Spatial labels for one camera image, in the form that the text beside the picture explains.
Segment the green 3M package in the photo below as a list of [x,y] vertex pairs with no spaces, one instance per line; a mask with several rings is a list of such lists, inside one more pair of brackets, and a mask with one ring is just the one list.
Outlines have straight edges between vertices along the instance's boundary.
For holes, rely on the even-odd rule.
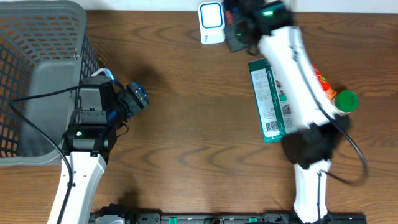
[[265,59],[248,63],[264,142],[279,142],[296,131],[290,103],[280,78]]

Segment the red snack packet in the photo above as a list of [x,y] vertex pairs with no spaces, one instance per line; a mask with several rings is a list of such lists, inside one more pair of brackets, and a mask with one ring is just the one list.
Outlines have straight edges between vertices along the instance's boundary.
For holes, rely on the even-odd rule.
[[312,65],[313,70],[315,72],[315,75],[318,78],[318,81],[320,82],[323,91],[326,94],[326,97],[331,101],[335,96],[336,96],[336,91],[332,89],[331,85],[329,82],[324,78],[322,73],[314,66]]

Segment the green lid jar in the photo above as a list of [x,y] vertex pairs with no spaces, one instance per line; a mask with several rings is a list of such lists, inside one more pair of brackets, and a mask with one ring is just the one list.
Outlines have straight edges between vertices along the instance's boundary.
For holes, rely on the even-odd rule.
[[333,104],[339,114],[349,114],[356,110],[359,106],[358,95],[351,90],[344,90],[339,92],[333,98]]

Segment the red Nescafe stick sachet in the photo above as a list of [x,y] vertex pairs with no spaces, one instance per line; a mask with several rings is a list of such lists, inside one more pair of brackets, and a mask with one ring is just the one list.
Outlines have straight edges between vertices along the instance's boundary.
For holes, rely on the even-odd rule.
[[233,23],[232,13],[230,11],[225,11],[224,14],[225,14],[225,18],[227,20],[227,22],[226,22],[227,25],[231,25]]

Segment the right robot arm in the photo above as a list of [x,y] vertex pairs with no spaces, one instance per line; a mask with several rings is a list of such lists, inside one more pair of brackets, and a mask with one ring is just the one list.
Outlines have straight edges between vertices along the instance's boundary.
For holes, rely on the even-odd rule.
[[231,51],[255,45],[281,80],[295,129],[282,140],[294,165],[293,210],[300,223],[322,223],[328,215],[326,185],[333,150],[349,127],[326,97],[308,59],[302,32],[283,1],[224,1]]

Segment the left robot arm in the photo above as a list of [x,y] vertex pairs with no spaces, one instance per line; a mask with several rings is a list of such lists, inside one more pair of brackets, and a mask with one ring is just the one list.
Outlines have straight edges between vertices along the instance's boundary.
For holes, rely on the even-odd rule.
[[88,223],[117,131],[149,104],[136,82],[122,86],[115,79],[96,76],[83,79],[79,88],[81,105],[62,136],[65,160],[49,223]]

